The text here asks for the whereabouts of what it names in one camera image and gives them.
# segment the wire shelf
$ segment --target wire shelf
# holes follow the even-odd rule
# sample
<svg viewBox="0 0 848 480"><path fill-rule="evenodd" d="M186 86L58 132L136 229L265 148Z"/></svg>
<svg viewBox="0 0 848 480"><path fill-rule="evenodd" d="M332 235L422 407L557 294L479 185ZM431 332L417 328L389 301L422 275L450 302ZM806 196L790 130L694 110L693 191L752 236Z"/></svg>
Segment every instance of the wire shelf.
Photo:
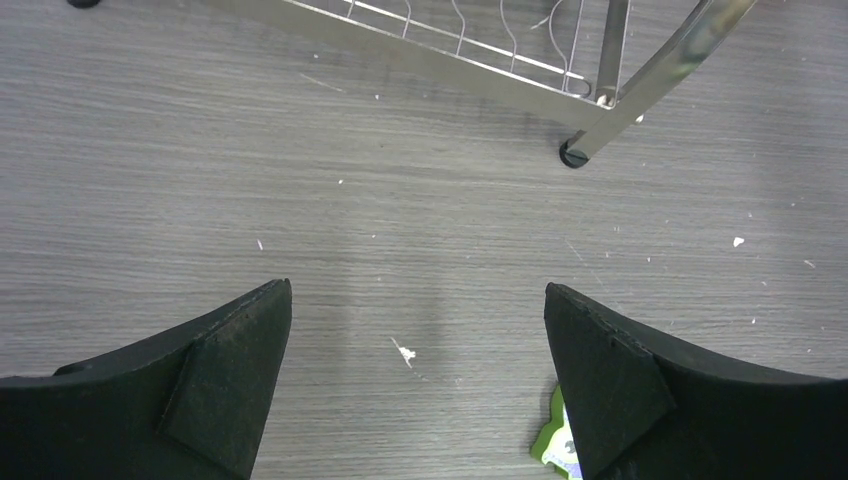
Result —
<svg viewBox="0 0 848 480"><path fill-rule="evenodd" d="M631 0L547 0L535 8L522 0L204 1L577 128L559 151L576 168L641 122L756 0L699 0L623 85Z"/></svg>
<svg viewBox="0 0 848 480"><path fill-rule="evenodd" d="M589 98L594 92L593 81L573 68L585 0L554 0L549 8L516 0L298 3L568 95Z"/></svg>

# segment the small trash piece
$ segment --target small trash piece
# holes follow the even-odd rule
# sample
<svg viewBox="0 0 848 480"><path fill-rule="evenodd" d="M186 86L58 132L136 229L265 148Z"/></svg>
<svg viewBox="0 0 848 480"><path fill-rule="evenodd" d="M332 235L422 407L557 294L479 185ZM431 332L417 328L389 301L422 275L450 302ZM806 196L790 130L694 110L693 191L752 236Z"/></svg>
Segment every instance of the small trash piece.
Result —
<svg viewBox="0 0 848 480"><path fill-rule="evenodd" d="M574 447L574 436L568 423L568 413L559 385L554 389L551 398L551 421L539 434L539 438L530 449L530 456L542 462L543 465L552 463L557 473L569 480L582 480L580 462L577 460L577 450Z"/></svg>

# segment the white debris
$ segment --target white debris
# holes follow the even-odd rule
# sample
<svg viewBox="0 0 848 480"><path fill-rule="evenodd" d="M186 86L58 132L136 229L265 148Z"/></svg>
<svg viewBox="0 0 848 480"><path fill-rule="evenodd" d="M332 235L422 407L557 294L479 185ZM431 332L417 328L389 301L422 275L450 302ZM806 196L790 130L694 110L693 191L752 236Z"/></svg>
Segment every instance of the white debris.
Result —
<svg viewBox="0 0 848 480"><path fill-rule="evenodd" d="M550 20L550 19L551 19L550 15L543 18L539 23L530 27L530 30L536 30L537 28L541 27L542 25L548 23L548 20Z"/></svg>
<svg viewBox="0 0 848 480"><path fill-rule="evenodd" d="M406 362L406 366L412 368L412 364L409 363L409 361L415 358L415 351L410 350L406 347L401 347L400 345L398 345L397 340L395 340L393 337L389 338L392 339L392 343L395 344L395 348L397 348L398 352L400 352L401 356L403 356L403 361Z"/></svg>

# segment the gray wood-grain floor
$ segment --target gray wood-grain floor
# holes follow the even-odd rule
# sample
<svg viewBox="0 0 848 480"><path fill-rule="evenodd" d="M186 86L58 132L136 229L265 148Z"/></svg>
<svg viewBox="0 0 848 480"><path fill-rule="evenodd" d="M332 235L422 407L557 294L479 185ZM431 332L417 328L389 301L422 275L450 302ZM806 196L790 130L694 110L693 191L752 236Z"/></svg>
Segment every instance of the gray wood-grain floor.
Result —
<svg viewBox="0 0 848 480"><path fill-rule="evenodd" d="M636 2L628 68L691 8L664 3ZM197 0L0 12L2 375L289 277L259 479L555 478L528 455L549 281L848 376L844 2L761 0L579 171L562 127Z"/></svg>

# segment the black rubber foot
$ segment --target black rubber foot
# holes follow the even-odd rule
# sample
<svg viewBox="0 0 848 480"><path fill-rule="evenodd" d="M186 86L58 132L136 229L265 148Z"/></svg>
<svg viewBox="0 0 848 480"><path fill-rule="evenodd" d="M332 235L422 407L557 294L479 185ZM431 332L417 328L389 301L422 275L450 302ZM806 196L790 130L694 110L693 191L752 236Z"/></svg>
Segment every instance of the black rubber foot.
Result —
<svg viewBox="0 0 848 480"><path fill-rule="evenodd" d="M589 162L589 158L582 153L568 151L568 142L559 147L559 159L569 168L580 168Z"/></svg>
<svg viewBox="0 0 848 480"><path fill-rule="evenodd" d="M96 7L100 0L68 0L68 3L75 8L91 8Z"/></svg>

